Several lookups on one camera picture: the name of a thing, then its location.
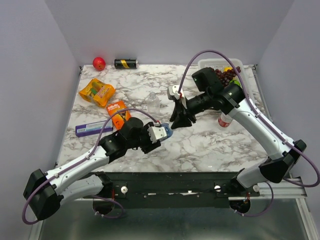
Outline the red label plastic bottle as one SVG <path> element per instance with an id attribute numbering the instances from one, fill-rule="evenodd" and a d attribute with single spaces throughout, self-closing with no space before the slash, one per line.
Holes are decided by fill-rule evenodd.
<path id="1" fill-rule="evenodd" d="M 223 112 L 220 114 L 218 118 L 218 124 L 223 128 L 229 127 L 232 121 L 233 118 Z"/>

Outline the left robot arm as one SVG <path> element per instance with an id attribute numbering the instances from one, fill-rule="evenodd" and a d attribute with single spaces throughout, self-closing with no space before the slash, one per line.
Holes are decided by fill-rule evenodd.
<path id="1" fill-rule="evenodd" d="M 36 220 L 42 221 L 67 201 L 90 195 L 107 197 L 111 185 L 99 176 L 85 178 L 85 175 L 123 157 L 129 149 L 141 149 L 147 154 L 160 147 L 167 136 L 166 128 L 159 123 L 144 124 L 139 118 L 131 117 L 121 129 L 104 136 L 69 163 L 46 172 L 41 169 L 32 172 L 23 192 L 26 204 L 22 212 L 25 214 L 30 207 Z"/>

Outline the blue label plastic bottle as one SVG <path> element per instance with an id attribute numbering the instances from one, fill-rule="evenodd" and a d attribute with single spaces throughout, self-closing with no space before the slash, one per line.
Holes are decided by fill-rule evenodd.
<path id="1" fill-rule="evenodd" d="M 162 123 L 161 126 L 165 129 L 166 132 L 166 136 L 161 139 L 161 141 L 164 141 L 173 135 L 173 130 L 171 129 L 170 124 L 167 122 Z"/>

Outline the clear plastic bottle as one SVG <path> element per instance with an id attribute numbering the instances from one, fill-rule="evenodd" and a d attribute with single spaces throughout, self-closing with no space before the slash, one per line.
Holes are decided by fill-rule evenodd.
<path id="1" fill-rule="evenodd" d="M 147 111 L 150 114 L 159 114 L 160 113 L 160 99 L 155 92 L 150 92 L 147 99 Z"/>

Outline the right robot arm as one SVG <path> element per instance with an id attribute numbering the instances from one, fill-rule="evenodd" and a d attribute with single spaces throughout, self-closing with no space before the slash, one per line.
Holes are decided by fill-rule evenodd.
<path id="1" fill-rule="evenodd" d="M 247 101 L 240 86 L 231 83 L 223 87 L 213 68 L 202 68 L 192 78 L 201 94 L 191 99 L 185 98 L 178 85 L 168 87 L 168 98 L 175 102 L 170 118 L 172 129 L 192 126 L 196 115 L 205 110 L 221 110 L 241 124 L 267 153 L 264 162 L 236 175 L 230 183 L 230 191 L 241 196 L 257 183 L 280 183 L 301 156 L 291 147 L 304 152 L 306 143 L 293 140 L 275 127 L 251 100 Z"/>

